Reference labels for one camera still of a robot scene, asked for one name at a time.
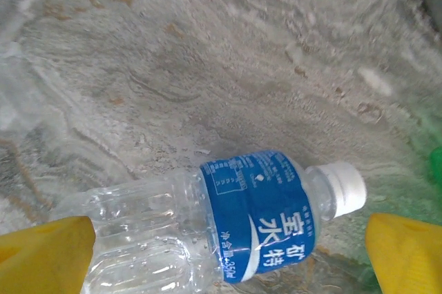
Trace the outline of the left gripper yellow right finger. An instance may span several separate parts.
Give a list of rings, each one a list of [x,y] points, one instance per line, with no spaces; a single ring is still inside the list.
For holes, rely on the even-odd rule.
[[[441,293],[441,227],[374,213],[365,248],[383,293]]]

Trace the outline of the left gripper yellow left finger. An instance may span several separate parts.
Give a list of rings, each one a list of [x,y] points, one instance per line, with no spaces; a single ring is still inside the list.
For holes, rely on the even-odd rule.
[[[95,238],[87,216],[67,217],[2,235],[1,292],[79,293]]]

